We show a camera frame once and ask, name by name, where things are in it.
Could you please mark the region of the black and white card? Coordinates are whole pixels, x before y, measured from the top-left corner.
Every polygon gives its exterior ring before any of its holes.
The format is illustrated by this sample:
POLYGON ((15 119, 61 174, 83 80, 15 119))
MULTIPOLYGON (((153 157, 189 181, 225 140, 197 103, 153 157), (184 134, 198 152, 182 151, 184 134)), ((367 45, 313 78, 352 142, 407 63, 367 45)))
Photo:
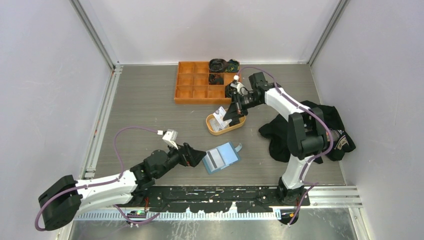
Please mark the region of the black and white card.
POLYGON ((203 158, 203 161, 205 162, 206 166, 210 171, 221 169, 226 165, 217 148, 207 151, 206 156, 203 158))

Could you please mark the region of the blue leather card holder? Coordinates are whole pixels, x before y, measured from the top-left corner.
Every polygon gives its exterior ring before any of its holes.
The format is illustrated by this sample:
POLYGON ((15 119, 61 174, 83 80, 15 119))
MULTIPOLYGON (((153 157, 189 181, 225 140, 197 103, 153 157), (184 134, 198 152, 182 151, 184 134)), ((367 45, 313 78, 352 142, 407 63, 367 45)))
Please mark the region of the blue leather card holder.
POLYGON ((206 151, 206 155, 203 157, 202 162, 208 174, 211 175, 239 162, 241 160, 239 152, 242 147, 243 145, 241 143, 234 146, 232 142, 226 142, 206 151))

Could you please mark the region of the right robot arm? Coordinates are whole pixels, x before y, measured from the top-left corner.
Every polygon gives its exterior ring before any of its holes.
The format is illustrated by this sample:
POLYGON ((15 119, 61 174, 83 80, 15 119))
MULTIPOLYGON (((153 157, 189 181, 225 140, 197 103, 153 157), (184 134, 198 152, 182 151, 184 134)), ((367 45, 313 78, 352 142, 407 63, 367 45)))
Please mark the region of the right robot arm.
POLYGON ((319 108, 309 108, 293 97, 276 82, 266 80, 263 72, 249 76, 251 90, 243 90, 244 85, 236 73, 227 91, 231 104, 223 119, 231 125, 248 114, 248 109, 267 105, 276 110, 287 121, 287 147, 290 158, 287 168, 278 180, 276 196, 283 205, 291 205, 304 192, 305 174, 310 163, 331 148, 333 137, 324 122, 324 114, 319 108))

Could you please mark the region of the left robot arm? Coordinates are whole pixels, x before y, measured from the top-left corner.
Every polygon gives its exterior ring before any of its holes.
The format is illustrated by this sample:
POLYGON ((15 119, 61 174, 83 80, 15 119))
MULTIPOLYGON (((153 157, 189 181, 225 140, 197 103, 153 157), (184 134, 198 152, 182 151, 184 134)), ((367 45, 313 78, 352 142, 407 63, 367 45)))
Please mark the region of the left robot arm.
POLYGON ((121 173, 96 179, 59 178, 39 197, 40 211, 34 226, 40 231, 53 231, 69 224, 86 212, 113 205, 141 206, 146 190, 177 165, 196 167, 206 156, 188 143, 155 150, 141 163, 121 173))

